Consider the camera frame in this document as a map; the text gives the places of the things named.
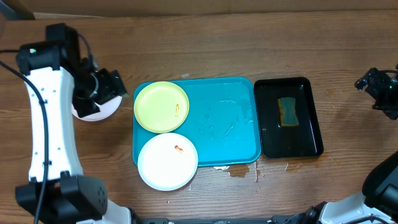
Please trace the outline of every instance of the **robotic arm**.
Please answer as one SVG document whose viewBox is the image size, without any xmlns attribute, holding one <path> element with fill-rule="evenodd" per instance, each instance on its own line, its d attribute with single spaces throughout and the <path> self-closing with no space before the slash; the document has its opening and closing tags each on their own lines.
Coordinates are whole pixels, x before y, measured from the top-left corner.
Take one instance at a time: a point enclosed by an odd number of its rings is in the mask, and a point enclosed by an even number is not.
<svg viewBox="0 0 398 224">
<path fill-rule="evenodd" d="M 39 217 L 43 223 L 357 224 L 398 221 L 398 152 L 369 174 L 362 192 L 339 202 L 322 202 L 305 213 L 255 220 L 140 220 L 131 209 L 120 207 L 108 199 L 102 180 L 83 175 L 73 133 L 71 104 L 79 117 L 97 113 L 100 110 L 97 105 L 126 94 L 119 73 L 105 69 L 97 71 L 90 50 L 89 56 L 81 59 L 78 33 L 65 24 L 47 26 L 46 41 L 21 46 L 17 62 L 21 73 L 37 87 L 45 101 L 49 123 L 49 173 L 44 180 L 44 122 L 38 98 L 27 85 L 34 146 L 29 184 L 16 187 L 16 200 L 22 208 L 34 215 L 38 209 L 42 183 L 47 181 Z M 369 85 L 367 90 L 370 90 L 372 96 L 381 99 L 376 102 L 376 107 L 385 113 L 390 112 L 386 114 L 394 119 L 398 108 L 391 106 L 395 103 L 395 98 L 387 96 L 388 90 L 385 88 L 395 90 L 395 80 L 386 80 L 385 76 L 379 80 L 377 71 L 369 71 L 367 77 L 358 80 L 356 87 L 360 89 Z M 382 83 L 383 89 L 379 91 L 374 88 L 375 83 Z"/>
</svg>

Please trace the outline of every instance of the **wood grain surface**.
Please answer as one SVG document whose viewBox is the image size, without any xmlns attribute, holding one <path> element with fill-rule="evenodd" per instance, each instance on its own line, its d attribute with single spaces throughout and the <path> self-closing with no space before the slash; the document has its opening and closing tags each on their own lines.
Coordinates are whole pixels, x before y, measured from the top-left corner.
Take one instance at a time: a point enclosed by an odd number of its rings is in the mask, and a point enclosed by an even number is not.
<svg viewBox="0 0 398 224">
<path fill-rule="evenodd" d="M 0 49 L 44 40 L 45 25 L 56 22 L 7 22 Z M 109 198 L 140 217 L 258 218 L 303 212 L 360 191 L 368 173 L 396 151 L 397 121 L 372 110 L 374 100 L 355 89 L 354 82 L 371 67 L 394 68 L 398 11 L 130 17 L 67 24 L 87 38 L 101 67 L 119 70 L 131 95 L 142 82 L 180 79 L 187 73 L 189 78 L 244 76 L 253 83 L 299 76 L 311 81 L 325 146 L 319 158 L 261 156 L 258 165 L 230 168 L 236 177 L 199 168 L 190 185 L 173 192 L 146 186 L 132 161 L 132 98 L 124 99 L 105 122 L 76 119 L 85 174 L 103 179 Z M 14 55 L 0 55 L 0 60 L 16 67 Z M 14 199 L 15 186 L 28 181 L 29 108 L 24 84 L 0 69 L 2 223 L 32 222 Z"/>
</svg>

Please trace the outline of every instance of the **white plate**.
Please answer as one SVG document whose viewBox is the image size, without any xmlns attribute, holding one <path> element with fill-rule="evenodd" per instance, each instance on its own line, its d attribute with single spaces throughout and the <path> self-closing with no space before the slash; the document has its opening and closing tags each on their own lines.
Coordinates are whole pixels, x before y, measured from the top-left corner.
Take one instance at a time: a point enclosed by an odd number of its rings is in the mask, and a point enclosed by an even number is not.
<svg viewBox="0 0 398 224">
<path fill-rule="evenodd" d="M 141 149 L 137 164 L 147 185 L 156 190 L 175 190 L 195 175 L 198 153 L 192 142 L 180 134 L 159 134 Z"/>
</svg>

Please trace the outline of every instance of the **wall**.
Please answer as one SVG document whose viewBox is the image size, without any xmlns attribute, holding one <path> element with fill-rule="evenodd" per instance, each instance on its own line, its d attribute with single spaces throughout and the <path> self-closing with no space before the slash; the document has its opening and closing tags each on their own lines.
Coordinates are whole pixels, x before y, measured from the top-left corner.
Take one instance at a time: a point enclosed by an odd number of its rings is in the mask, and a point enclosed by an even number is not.
<svg viewBox="0 0 398 224">
<path fill-rule="evenodd" d="M 32 12 L 161 16 L 250 12 L 398 9 L 396 0 L 20 0 Z"/>
</svg>

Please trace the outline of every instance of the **rectangular tray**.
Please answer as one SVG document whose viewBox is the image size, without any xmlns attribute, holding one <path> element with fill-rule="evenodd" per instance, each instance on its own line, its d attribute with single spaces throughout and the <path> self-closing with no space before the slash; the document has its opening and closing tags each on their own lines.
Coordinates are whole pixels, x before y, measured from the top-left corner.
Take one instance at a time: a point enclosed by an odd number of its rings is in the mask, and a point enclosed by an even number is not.
<svg viewBox="0 0 398 224">
<path fill-rule="evenodd" d="M 304 77 L 258 80 L 254 84 L 262 153 L 267 158 L 313 157 L 323 143 L 313 102 L 311 83 Z M 282 127 L 277 100 L 295 98 L 298 126 Z"/>
<path fill-rule="evenodd" d="M 188 95 L 189 113 L 172 131 L 196 147 L 198 166 L 228 166 L 257 160 L 261 142 L 252 83 L 243 77 L 174 80 Z M 139 85 L 138 93 L 151 82 Z M 132 159 L 135 164 L 144 144 L 156 136 L 132 119 Z"/>
</svg>

